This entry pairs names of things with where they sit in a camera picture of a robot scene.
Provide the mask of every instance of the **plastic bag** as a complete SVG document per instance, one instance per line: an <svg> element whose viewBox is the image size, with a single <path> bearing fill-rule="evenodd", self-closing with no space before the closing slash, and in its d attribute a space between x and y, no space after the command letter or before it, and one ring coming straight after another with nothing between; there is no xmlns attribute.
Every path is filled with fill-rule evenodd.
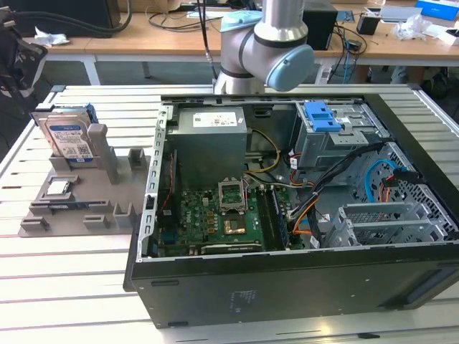
<svg viewBox="0 0 459 344"><path fill-rule="evenodd" d="M408 18L406 23L395 24L391 33L401 41L413 38L425 39L422 32L430 25L432 25L430 21L424 20L420 14L416 14Z"/></svg>

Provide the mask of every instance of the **circuit board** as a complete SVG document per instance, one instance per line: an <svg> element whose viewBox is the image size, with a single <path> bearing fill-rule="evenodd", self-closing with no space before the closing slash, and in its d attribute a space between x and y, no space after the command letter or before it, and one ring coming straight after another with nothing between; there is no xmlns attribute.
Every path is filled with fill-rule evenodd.
<svg viewBox="0 0 459 344"><path fill-rule="evenodd" d="M238 201L238 195L229 194L230 201ZM285 215L291 208L288 193L276 191L280 212ZM246 210L240 215L221 214L218 189L207 191L184 191L181 195L179 226L173 236L163 232L160 246L164 254L188 256L191 247L213 244L259 244L266 250L255 189L247 189Z"/></svg>

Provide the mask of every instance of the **hard drive label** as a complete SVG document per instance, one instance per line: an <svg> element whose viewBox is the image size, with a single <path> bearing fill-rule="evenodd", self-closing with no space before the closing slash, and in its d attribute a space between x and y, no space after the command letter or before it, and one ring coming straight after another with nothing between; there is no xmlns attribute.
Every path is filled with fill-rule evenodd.
<svg viewBox="0 0 459 344"><path fill-rule="evenodd" d="M93 160L93 152L81 138L83 131L79 125L51 125L49 129L57 147L66 159L78 163Z"/></svg>

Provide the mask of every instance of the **table leg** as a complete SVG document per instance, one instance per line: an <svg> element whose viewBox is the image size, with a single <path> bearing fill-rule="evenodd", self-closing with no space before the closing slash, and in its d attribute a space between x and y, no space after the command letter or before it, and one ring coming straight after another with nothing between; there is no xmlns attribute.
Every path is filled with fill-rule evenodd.
<svg viewBox="0 0 459 344"><path fill-rule="evenodd" d="M85 65L86 74L91 85L100 85L98 71L95 68L95 57L88 55L82 60Z"/></svg>
<svg viewBox="0 0 459 344"><path fill-rule="evenodd" d="M368 71L370 69L370 66L367 66L365 64L358 64L356 66L356 72L354 75L354 82L356 84L365 84L366 79L368 78Z"/></svg>
<svg viewBox="0 0 459 344"><path fill-rule="evenodd" d="M150 79L151 73L150 73L150 66L148 65L148 62L142 62L142 69L143 69L143 76L146 79Z"/></svg>
<svg viewBox="0 0 459 344"><path fill-rule="evenodd" d="M316 82L314 82L315 85L328 84L328 79L335 63L336 61L333 59L325 59L320 62L321 65L317 71Z"/></svg>

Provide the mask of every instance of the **blue plastic clip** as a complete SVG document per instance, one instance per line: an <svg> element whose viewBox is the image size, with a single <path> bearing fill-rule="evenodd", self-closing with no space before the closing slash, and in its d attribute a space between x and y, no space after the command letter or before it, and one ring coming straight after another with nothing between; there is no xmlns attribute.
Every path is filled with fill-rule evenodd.
<svg viewBox="0 0 459 344"><path fill-rule="evenodd" d="M341 126L333 118L333 111L324 102L305 102L304 112L308 116L314 131L341 131Z"/></svg>

